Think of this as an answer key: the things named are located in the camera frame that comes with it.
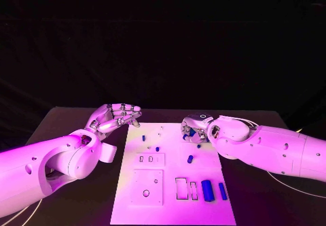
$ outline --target small blue object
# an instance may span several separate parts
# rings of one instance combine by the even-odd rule
[[[225,190],[224,190],[224,185],[222,185],[222,183],[220,183],[220,190],[221,190],[222,199],[227,200],[228,197],[227,197],[227,193],[225,193]]]
[[[189,132],[189,136],[192,137],[195,135],[197,131],[194,129],[191,129],[191,132]]]
[[[192,163],[192,160],[194,160],[194,156],[191,155],[191,156],[188,157],[188,163]]]
[[[215,200],[214,192],[212,192],[212,183],[210,180],[202,181],[202,192],[204,192],[204,199],[207,202]]]

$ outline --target robotic hand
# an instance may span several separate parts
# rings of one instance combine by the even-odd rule
[[[22,210],[65,184],[84,179],[98,160],[113,162],[117,147],[101,140],[126,123],[140,127],[140,107],[103,105],[85,128],[0,153],[0,217]]]
[[[192,114],[182,122],[184,139],[208,140],[221,156],[269,172],[326,182],[326,141],[253,121]]]

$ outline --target table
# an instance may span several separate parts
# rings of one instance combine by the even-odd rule
[[[84,128],[94,110],[96,108],[55,107],[49,111],[28,144],[54,139]],[[227,115],[248,119],[261,125],[287,128],[280,115],[273,111],[143,109],[139,121],[140,123],[182,122],[182,119],[195,112],[207,112],[214,118]],[[117,146],[114,162],[98,162],[85,179],[65,185],[42,200],[26,226],[110,225],[127,131],[129,127],[123,126],[104,140]],[[273,179],[264,170],[247,165],[240,160],[228,160],[221,157],[221,164],[237,225],[325,225],[326,199],[292,190]],[[283,175],[279,175],[279,178],[290,182],[292,180],[305,180],[310,189],[326,190],[323,182]],[[6,226],[22,225],[36,206],[38,203]],[[0,218],[0,224],[13,216],[15,214]]]

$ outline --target white robotic arm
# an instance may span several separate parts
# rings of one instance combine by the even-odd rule
[[[182,134],[192,143],[211,141],[228,159],[240,159],[269,172],[326,182],[326,141],[321,139],[246,119],[220,116],[214,120],[207,114],[184,119]]]
[[[0,217],[22,210],[65,184],[84,179],[98,160],[113,162],[117,147],[101,140],[123,124],[139,127],[140,116],[137,106],[103,105],[84,129],[0,153]]]

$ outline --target black backdrop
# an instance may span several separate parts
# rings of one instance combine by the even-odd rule
[[[54,106],[274,110],[290,129],[325,116],[323,3],[104,2],[3,2],[2,136]]]

